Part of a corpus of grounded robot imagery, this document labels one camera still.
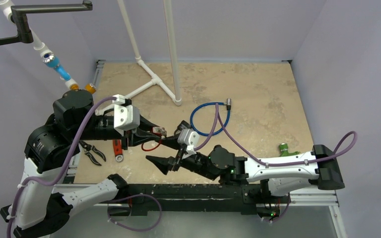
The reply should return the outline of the red cable lock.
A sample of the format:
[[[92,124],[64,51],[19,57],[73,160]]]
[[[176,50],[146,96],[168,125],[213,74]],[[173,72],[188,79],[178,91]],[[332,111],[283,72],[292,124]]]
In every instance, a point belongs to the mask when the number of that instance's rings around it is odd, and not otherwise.
[[[153,127],[151,129],[151,133],[155,134],[156,136],[159,136],[159,139],[156,140],[157,144],[150,149],[145,149],[144,144],[141,144],[142,151],[150,152],[150,151],[157,149],[161,145],[162,139],[167,137],[167,131],[165,130],[164,127],[160,127],[160,126]]]

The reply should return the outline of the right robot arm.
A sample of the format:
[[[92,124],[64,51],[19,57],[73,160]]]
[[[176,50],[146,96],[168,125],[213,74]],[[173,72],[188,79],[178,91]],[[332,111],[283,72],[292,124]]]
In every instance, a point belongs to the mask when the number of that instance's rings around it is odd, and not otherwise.
[[[304,187],[315,185],[319,190],[339,190],[345,183],[336,155],[324,145],[314,145],[311,151],[275,158],[253,159],[236,156],[220,145],[209,155],[196,152],[184,155],[179,151],[175,157],[146,156],[163,174],[184,168],[222,185],[241,186],[263,181],[258,189],[263,201]]]

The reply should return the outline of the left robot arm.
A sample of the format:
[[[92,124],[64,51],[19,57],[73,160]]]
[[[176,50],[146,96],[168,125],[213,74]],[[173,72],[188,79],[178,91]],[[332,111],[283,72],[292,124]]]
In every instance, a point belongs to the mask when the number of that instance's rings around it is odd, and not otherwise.
[[[100,202],[124,202],[128,184],[118,174],[85,189],[62,194],[54,186],[64,177],[81,142],[89,140],[125,140],[138,146],[148,141],[175,147],[163,128],[140,115],[131,100],[110,96],[113,116],[96,115],[99,107],[91,92],[73,89],[53,103],[53,113],[45,124],[35,129],[24,150],[24,171],[12,204],[1,208],[7,222],[7,237],[40,238],[50,235],[79,212]]]

